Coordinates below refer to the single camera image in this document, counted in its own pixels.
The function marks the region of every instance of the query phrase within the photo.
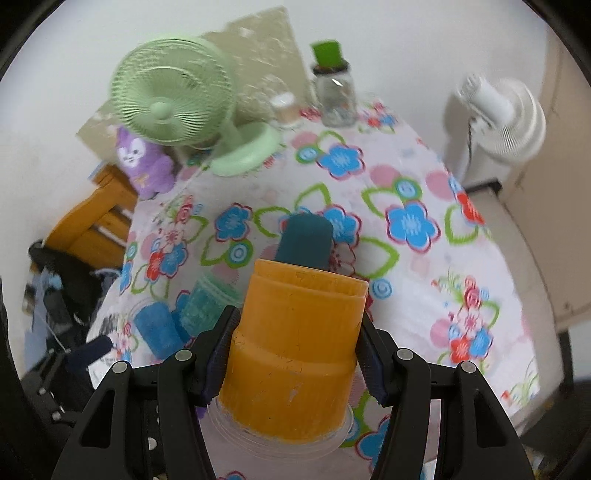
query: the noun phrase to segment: glass jar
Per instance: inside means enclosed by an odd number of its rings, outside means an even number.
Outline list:
[[[327,127],[351,127],[357,121],[357,106],[349,64],[313,69],[322,123]]]

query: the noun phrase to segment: clear plastic cup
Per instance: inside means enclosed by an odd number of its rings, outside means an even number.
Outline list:
[[[213,329],[227,305],[240,307],[242,296],[231,285],[211,274],[205,274],[195,283],[181,312],[181,325],[190,336],[196,337],[201,332]]]

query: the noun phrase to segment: fan base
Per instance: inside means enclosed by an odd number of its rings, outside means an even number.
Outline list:
[[[238,127],[242,144],[229,148],[221,140],[212,154],[211,171],[221,177],[233,177],[253,170],[279,150],[281,134],[269,124],[253,122]]]

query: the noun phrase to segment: orange cup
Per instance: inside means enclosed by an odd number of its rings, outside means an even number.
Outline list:
[[[356,278],[257,260],[219,397],[234,420],[291,443],[336,431],[367,291]]]

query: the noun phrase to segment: green desk fan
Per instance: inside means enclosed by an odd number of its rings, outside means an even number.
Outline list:
[[[261,165],[281,134],[264,122],[233,123],[236,83],[230,61],[202,38],[154,40],[132,50],[111,80],[111,102],[125,128],[160,145],[215,139],[211,170],[224,177]]]

